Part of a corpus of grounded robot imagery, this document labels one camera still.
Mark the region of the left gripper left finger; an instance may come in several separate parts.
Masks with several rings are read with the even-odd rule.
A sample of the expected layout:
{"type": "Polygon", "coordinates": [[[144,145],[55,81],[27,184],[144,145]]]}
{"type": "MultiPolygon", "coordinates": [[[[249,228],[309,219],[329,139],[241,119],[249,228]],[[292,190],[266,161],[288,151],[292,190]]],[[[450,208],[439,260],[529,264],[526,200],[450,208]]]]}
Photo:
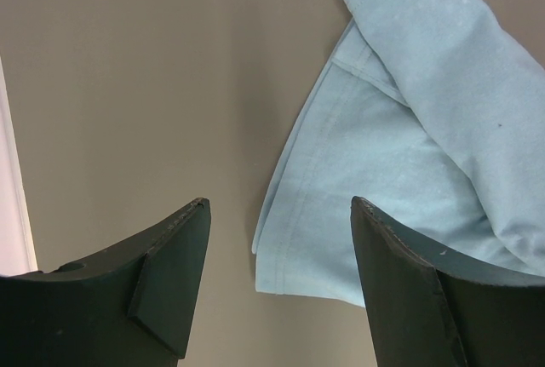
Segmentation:
{"type": "Polygon", "coordinates": [[[2,365],[177,365],[186,357],[209,232],[209,200],[197,198],[53,272],[2,278],[2,365]]]}

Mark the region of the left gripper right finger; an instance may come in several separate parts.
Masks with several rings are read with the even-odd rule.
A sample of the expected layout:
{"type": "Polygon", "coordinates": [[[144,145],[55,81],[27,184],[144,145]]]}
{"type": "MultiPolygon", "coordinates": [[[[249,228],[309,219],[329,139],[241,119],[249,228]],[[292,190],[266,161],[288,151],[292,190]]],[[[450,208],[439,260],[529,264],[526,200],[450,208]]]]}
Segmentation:
{"type": "Polygon", "coordinates": [[[355,197],[351,228],[380,366],[544,364],[544,279],[464,255],[355,197]]]}

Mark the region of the light blue t shirt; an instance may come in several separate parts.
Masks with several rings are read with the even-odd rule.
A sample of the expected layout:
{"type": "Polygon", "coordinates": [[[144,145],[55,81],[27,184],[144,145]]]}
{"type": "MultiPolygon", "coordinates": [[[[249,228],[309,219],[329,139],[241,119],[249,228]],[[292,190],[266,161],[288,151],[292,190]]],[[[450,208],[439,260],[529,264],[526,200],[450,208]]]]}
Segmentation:
{"type": "Polygon", "coordinates": [[[544,273],[544,70],[483,0],[343,0],[352,16],[284,146],[255,288],[362,305],[350,202],[544,273]]]}

